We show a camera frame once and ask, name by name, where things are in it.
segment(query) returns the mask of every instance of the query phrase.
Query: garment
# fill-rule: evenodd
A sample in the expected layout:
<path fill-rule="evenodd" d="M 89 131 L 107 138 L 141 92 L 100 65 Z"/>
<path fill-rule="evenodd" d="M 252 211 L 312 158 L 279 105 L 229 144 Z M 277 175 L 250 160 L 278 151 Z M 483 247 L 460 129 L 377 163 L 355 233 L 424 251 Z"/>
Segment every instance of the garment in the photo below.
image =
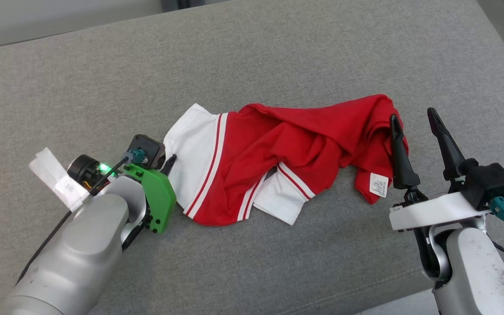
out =
<path fill-rule="evenodd" d="M 310 109 L 249 104 L 218 115 L 194 104 L 164 138 L 166 158 L 178 156 L 168 177 L 184 214 L 204 225 L 248 219 L 252 205 L 293 224 L 348 165 L 358 167 L 355 187 L 373 204 L 371 173 L 392 179 L 392 114 L 386 95 Z"/>

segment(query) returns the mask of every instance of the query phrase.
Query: white label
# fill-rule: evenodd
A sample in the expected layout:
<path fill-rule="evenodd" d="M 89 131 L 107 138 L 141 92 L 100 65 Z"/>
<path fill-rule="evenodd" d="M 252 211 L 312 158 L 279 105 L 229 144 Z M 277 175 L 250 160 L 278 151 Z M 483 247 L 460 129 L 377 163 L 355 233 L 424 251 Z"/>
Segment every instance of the white label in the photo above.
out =
<path fill-rule="evenodd" d="M 58 181 L 54 193 L 71 211 L 76 211 L 83 204 L 83 200 L 88 197 L 86 189 L 69 176 Z"/>
<path fill-rule="evenodd" d="M 388 191 L 388 177 L 371 173 L 369 182 L 368 191 L 377 196 L 386 197 L 386 192 Z"/>

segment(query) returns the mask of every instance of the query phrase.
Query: white tape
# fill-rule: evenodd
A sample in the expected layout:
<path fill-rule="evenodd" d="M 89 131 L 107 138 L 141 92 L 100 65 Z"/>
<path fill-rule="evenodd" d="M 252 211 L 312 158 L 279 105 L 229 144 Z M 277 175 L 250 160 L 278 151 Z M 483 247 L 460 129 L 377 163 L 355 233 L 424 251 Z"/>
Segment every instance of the white tape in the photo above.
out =
<path fill-rule="evenodd" d="M 78 210 L 88 197 L 88 191 L 67 175 L 50 149 L 38 152 L 28 167 L 72 212 Z"/>

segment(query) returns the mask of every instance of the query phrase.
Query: green led light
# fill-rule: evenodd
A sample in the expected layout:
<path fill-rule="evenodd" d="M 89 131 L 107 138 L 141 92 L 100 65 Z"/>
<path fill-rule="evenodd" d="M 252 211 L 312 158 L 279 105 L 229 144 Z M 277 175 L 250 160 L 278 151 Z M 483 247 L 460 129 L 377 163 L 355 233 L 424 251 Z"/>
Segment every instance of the green led light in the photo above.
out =
<path fill-rule="evenodd" d="M 100 163 L 100 165 L 98 166 L 98 170 L 100 170 L 100 172 L 101 172 L 102 174 L 106 174 L 106 173 L 108 173 L 110 170 L 112 170 L 112 168 L 111 168 L 111 167 L 109 167 L 108 165 L 104 164 L 104 163 Z"/>

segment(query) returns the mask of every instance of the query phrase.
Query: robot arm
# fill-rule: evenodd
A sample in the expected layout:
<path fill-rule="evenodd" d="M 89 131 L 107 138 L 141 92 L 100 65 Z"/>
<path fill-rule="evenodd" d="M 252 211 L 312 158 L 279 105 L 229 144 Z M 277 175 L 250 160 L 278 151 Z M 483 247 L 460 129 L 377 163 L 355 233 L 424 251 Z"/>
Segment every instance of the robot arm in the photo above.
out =
<path fill-rule="evenodd" d="M 429 200 L 417 189 L 420 179 L 401 145 L 402 128 L 393 115 L 394 187 L 407 191 L 404 202 L 391 209 L 390 223 L 396 231 L 414 231 L 442 315 L 504 314 L 504 263 L 485 224 L 491 212 L 504 220 L 504 169 L 497 163 L 479 167 L 476 160 L 465 160 L 436 110 L 427 113 L 450 190 Z M 450 224 L 461 227 L 435 233 Z"/>
<path fill-rule="evenodd" d="M 176 203 L 167 178 L 176 155 L 168 161 L 164 157 L 164 146 L 141 134 L 134 137 L 114 168 L 86 155 L 78 157 L 68 175 L 84 185 L 90 195 L 98 194 L 87 199 L 62 233 L 40 252 L 52 234 L 46 239 L 37 251 L 40 255 L 34 255 L 0 305 L 0 315 L 89 313 L 122 253 L 142 229 L 161 233 L 166 228 Z M 108 181 L 124 162 L 124 176 Z"/>

